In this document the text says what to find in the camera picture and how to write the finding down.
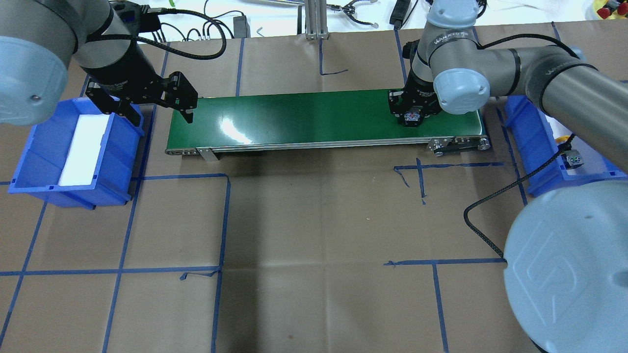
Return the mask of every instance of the logo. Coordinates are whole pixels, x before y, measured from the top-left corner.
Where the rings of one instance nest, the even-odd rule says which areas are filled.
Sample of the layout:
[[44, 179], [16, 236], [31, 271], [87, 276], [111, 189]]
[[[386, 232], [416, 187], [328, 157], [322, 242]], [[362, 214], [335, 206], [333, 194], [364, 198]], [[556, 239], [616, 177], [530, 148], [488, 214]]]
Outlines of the logo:
[[559, 234], [541, 221], [513, 262], [514, 274], [539, 319], [554, 325], [588, 285], [588, 275]]
[[126, 85], [128, 82], [129, 82], [129, 81], [128, 81], [128, 80], [126, 80], [126, 81], [122, 81], [122, 82], [120, 82], [120, 83], [118, 83], [118, 84], [112, 84], [112, 85], [101, 85], [101, 86], [105, 87], [107, 90], [110, 90], [110, 91], [115, 92], [115, 91], [118, 91], [118, 90], [123, 89], [123, 88], [124, 88], [124, 85]]
[[560, 69], [560, 68], [563, 68], [563, 67], [565, 67], [565, 66], [567, 66], [567, 65], [569, 65], [569, 64], [570, 64], [570, 63], [562, 63], [562, 64], [560, 64], [560, 65], [558, 65], [558, 66], [555, 66], [555, 67], [553, 67], [553, 68], [549, 69], [549, 70], [545, 73], [545, 75], [551, 75], [552, 73], [556, 72], [556, 70], [558, 70], [558, 69]]
[[467, 32], [451, 32], [451, 33], [449, 33], [447, 35], [444, 35], [444, 36], [436, 38], [434, 40], [434, 45], [439, 44], [443, 40], [449, 40], [451, 38], [465, 38], [468, 35], [469, 34]]

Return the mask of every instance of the blue plastic bin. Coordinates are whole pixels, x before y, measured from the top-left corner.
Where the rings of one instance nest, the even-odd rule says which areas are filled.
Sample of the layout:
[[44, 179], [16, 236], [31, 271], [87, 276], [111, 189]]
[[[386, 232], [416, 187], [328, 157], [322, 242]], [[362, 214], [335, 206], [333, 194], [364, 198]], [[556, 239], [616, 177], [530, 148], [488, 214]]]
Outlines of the blue plastic bin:
[[[526, 172], [537, 169], [558, 152], [558, 144], [554, 140], [552, 128], [545, 113], [537, 109], [525, 95], [508, 97], [506, 114], [508, 115], [506, 126], [512, 130]], [[587, 153], [584, 159], [585, 164], [580, 167], [583, 169], [575, 170], [578, 172], [577, 175], [570, 174], [562, 158], [558, 158], [529, 179], [528, 192], [530, 194], [537, 197], [562, 187], [578, 186], [600, 180], [628, 180], [628, 175], [581, 139], [574, 139], [572, 146], [578, 151]], [[587, 160], [589, 163], [598, 164], [592, 173], [586, 173]]]
[[100, 153], [90, 185], [60, 186], [74, 131], [81, 114], [101, 114], [88, 98], [59, 102], [52, 117], [33, 126], [9, 193], [27, 193], [60, 207], [123, 205], [131, 199], [128, 193], [131, 172], [144, 136], [140, 127], [111, 114], [100, 142]]

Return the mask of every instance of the screw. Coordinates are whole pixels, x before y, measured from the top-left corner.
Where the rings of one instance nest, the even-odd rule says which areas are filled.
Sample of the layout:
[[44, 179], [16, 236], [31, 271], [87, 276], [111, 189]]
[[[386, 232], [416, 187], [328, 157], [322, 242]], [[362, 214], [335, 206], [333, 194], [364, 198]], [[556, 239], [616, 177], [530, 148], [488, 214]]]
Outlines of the screw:
[[490, 143], [489, 143], [489, 139], [487, 138], [481, 138], [478, 141], [478, 145], [477, 145], [477, 149], [479, 151], [486, 151], [487, 149], [490, 148]]

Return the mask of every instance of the blue tape line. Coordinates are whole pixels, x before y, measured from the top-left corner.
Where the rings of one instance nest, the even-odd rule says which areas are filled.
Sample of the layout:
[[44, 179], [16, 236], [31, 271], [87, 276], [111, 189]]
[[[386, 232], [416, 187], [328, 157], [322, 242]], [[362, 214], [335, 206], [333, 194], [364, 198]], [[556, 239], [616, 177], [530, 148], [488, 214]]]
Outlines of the blue tape line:
[[195, 178], [221, 178], [229, 177], [223, 173], [211, 173], [211, 174], [182, 174], [182, 175], [155, 175], [155, 176], [144, 176], [142, 180], [169, 180], [169, 179], [195, 179]]
[[244, 56], [244, 38], [242, 38], [242, 41], [240, 42], [240, 58], [238, 59], [238, 63], [237, 63], [237, 78], [236, 78], [236, 82], [235, 82], [235, 96], [239, 97], [240, 96], [240, 82], [242, 79], [242, 57]]
[[384, 266], [417, 266], [417, 265], [436, 265], [436, 264], [494, 264], [506, 263], [502, 258], [487, 259], [433, 259], [433, 260], [404, 260], [404, 261], [388, 261]]
[[436, 265], [432, 265], [432, 273], [434, 275], [434, 291], [436, 292], [436, 306], [438, 307], [438, 321], [440, 322], [440, 335], [443, 339], [443, 351], [449, 353], [449, 344], [447, 343], [447, 330], [445, 329], [445, 314], [443, 313], [443, 300], [440, 296], [440, 283], [438, 282], [438, 270]]
[[407, 169], [416, 169], [416, 166], [412, 166], [412, 165], [395, 166], [392, 170], [394, 170], [395, 173], [401, 175], [401, 179], [403, 180], [403, 183], [406, 184], [407, 187], [410, 187], [410, 185], [408, 185], [408, 182], [406, 181], [406, 178], [401, 173], [402, 170], [407, 170]]
[[451, 166], [462, 166], [466, 168], [477, 167], [477, 166], [504, 166], [503, 162], [486, 162], [486, 163], [461, 163], [461, 164], [427, 164], [421, 166], [423, 169], [428, 168], [449, 168]]
[[[166, 72], [166, 65], [168, 63], [168, 52], [166, 52], [163, 56], [163, 63], [161, 64], [161, 76], [164, 76], [164, 73]], [[102, 344], [102, 353], [106, 353], [107, 352], [107, 347], [109, 346], [109, 337], [111, 336], [111, 325], [113, 323], [113, 319], [114, 319], [114, 313], [116, 311], [116, 301], [117, 301], [117, 295], [118, 295], [118, 291], [120, 289], [120, 281], [122, 280], [122, 271], [124, 268], [124, 259], [126, 257], [126, 251], [129, 245], [129, 238], [131, 236], [131, 228], [133, 226], [133, 219], [135, 217], [135, 210], [136, 207], [138, 205], [138, 197], [139, 197], [139, 189], [142, 186], [142, 177], [144, 176], [144, 173], [146, 171], [146, 164], [148, 162], [148, 152], [150, 150], [150, 146], [151, 146], [151, 140], [152, 140], [152, 136], [153, 136], [153, 128], [154, 128], [154, 121], [155, 121], [155, 115], [156, 115], [156, 111], [157, 111], [157, 105], [153, 106], [153, 113], [151, 115], [151, 122], [149, 124], [148, 127], [148, 132], [146, 133], [146, 143], [144, 144], [144, 153], [142, 155], [142, 163], [139, 169], [139, 180], [138, 180], [138, 184], [135, 187], [135, 193], [133, 195], [133, 206], [131, 207], [131, 213], [129, 214], [129, 223], [127, 225], [126, 228], [126, 234], [124, 236], [124, 243], [122, 245], [122, 254], [120, 255], [120, 263], [118, 265], [118, 272], [117, 272], [117, 276], [116, 276], [116, 285], [114, 287], [114, 293], [113, 296], [111, 298], [111, 306], [109, 307], [109, 318], [107, 319], [107, 328], [105, 331], [105, 339], [104, 342]]]
[[475, 30], [475, 26], [471, 27], [471, 30], [473, 31], [473, 36], [475, 37], [475, 41], [480, 44], [480, 37], [477, 36], [477, 31]]
[[9, 310], [6, 314], [6, 317], [4, 318], [2, 331], [0, 331], [0, 347], [2, 347], [2, 342], [4, 341], [6, 330], [9, 327], [9, 321], [11, 320], [11, 315], [13, 314], [15, 303], [18, 300], [19, 290], [22, 287], [22, 281], [24, 280], [24, 273], [26, 272], [26, 268], [28, 267], [28, 262], [31, 260], [31, 255], [33, 254], [33, 249], [35, 248], [35, 242], [37, 241], [37, 235], [39, 234], [41, 222], [43, 221], [43, 216], [46, 213], [47, 205], [48, 205], [48, 202], [44, 201], [43, 205], [41, 206], [40, 216], [39, 216], [39, 219], [37, 219], [37, 225], [35, 226], [35, 231], [33, 232], [33, 238], [31, 239], [31, 244], [28, 246], [28, 251], [26, 252], [26, 258], [24, 259], [24, 264], [22, 265], [22, 271], [19, 274], [18, 284], [15, 286], [15, 290], [13, 291], [11, 304], [9, 305]]
[[318, 73], [320, 73], [321, 76], [327, 76], [327, 75], [337, 75], [338, 73], [343, 73], [347, 71], [349, 70], [346, 68], [342, 71], [323, 73], [323, 40], [319, 39], [318, 40]]
[[67, 274], [115, 274], [121, 273], [167, 273], [167, 272], [198, 272], [198, 271], [220, 271], [220, 266], [182, 266], [182, 267], [154, 267], [154, 268], [101, 268], [101, 269], [43, 269], [25, 271], [5, 271], [0, 272], [0, 276], [62, 276]]
[[120, 263], [118, 265], [118, 271], [116, 276], [116, 285], [114, 287], [113, 297], [111, 298], [111, 306], [109, 307], [109, 318], [107, 319], [107, 328], [105, 330], [105, 340], [102, 344], [102, 353], [107, 352], [109, 346], [109, 337], [111, 336], [111, 325], [114, 321], [114, 314], [116, 312], [117, 295], [120, 290], [120, 281], [122, 280], [122, 269], [124, 267], [124, 260], [126, 257], [126, 251], [129, 246], [129, 238], [131, 237], [131, 228], [133, 226], [133, 219], [135, 218], [135, 209], [138, 205], [139, 189], [141, 188], [142, 181], [138, 181], [138, 185], [135, 188], [135, 194], [133, 195], [133, 206], [131, 207], [131, 214], [129, 215], [129, 223], [126, 227], [126, 234], [124, 236], [124, 243], [122, 245], [122, 254], [120, 255]]
[[[508, 130], [506, 129], [506, 125], [504, 124], [504, 117], [502, 116], [502, 112], [499, 110], [499, 108], [496, 108], [496, 110], [497, 110], [497, 117], [499, 118], [499, 122], [501, 122], [502, 133], [504, 134], [504, 139], [506, 140], [506, 143], [508, 144], [508, 152], [510, 152], [511, 154], [512, 166], [514, 167], [514, 172], [515, 172], [515, 175], [517, 176], [517, 179], [519, 179], [521, 178], [521, 174], [519, 173], [519, 166], [517, 165], [517, 158], [514, 157], [514, 150], [512, 148], [510, 137], [508, 136]], [[526, 191], [525, 189], [523, 189], [523, 185], [521, 184], [519, 184], [519, 193], [521, 193], [521, 201], [523, 202], [523, 205], [527, 206], [528, 198], [526, 197]]]
[[85, 90], [87, 90], [87, 82], [89, 82], [89, 75], [85, 75], [85, 82], [83, 82], [83, 87], [80, 89], [79, 97], [83, 97], [85, 95]]
[[394, 37], [397, 41], [397, 51], [399, 52], [399, 62], [401, 62], [401, 73], [403, 74], [403, 82], [407, 81], [406, 62], [403, 60], [403, 49], [401, 48], [401, 40], [399, 39], [399, 31], [394, 31]]
[[423, 186], [423, 167], [421, 166], [421, 161], [417, 158], [416, 159], [416, 170], [419, 173], [419, 187], [421, 188], [421, 201], [423, 202], [423, 205], [425, 204], [425, 200], [423, 200], [426, 195], [425, 195], [425, 187]]
[[218, 337], [218, 313], [220, 310], [220, 289], [222, 287], [222, 271], [218, 272], [216, 296], [214, 299], [214, 322], [212, 324], [212, 353], [216, 353], [216, 338]]
[[166, 273], [166, 272], [205, 272], [220, 271], [220, 266], [187, 266], [187, 267], [155, 267], [155, 268], [124, 268], [122, 273]]
[[117, 273], [117, 269], [44, 269], [27, 271], [26, 276], [58, 276], [65, 274], [114, 274]]
[[220, 241], [220, 262], [219, 266], [225, 264], [225, 248], [227, 243], [227, 224], [229, 222], [229, 202], [231, 200], [231, 180], [227, 176], [227, 190], [225, 191], [225, 209], [222, 216], [222, 239]]
[[[229, 222], [229, 203], [231, 200], [231, 180], [227, 176], [227, 190], [225, 192], [225, 210], [222, 216], [222, 240], [220, 242], [220, 267], [225, 264], [225, 248], [227, 245], [227, 225]], [[212, 326], [212, 353], [216, 352], [216, 338], [218, 334], [218, 312], [220, 308], [220, 290], [222, 288], [222, 271], [218, 273], [216, 296], [214, 300], [214, 322]]]
[[554, 21], [551, 22], [551, 27], [554, 29], [554, 35], [557, 40], [560, 40], [560, 35], [558, 34], [558, 28], [556, 28], [556, 23]]

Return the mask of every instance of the metal bracket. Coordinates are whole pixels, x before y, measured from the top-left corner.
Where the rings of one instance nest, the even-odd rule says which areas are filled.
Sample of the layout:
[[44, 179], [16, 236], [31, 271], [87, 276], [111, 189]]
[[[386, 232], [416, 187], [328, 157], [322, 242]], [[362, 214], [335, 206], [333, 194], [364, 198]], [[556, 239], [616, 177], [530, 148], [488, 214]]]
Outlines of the metal bracket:
[[434, 152], [434, 155], [436, 157], [472, 150], [485, 151], [489, 148], [490, 141], [487, 137], [442, 137], [433, 138], [428, 143], [428, 150]]
[[197, 151], [206, 162], [215, 162], [218, 160], [218, 157], [216, 157], [212, 149], [209, 147], [197, 148]]
[[327, 0], [305, 0], [305, 27], [305, 38], [308, 40], [329, 38]]

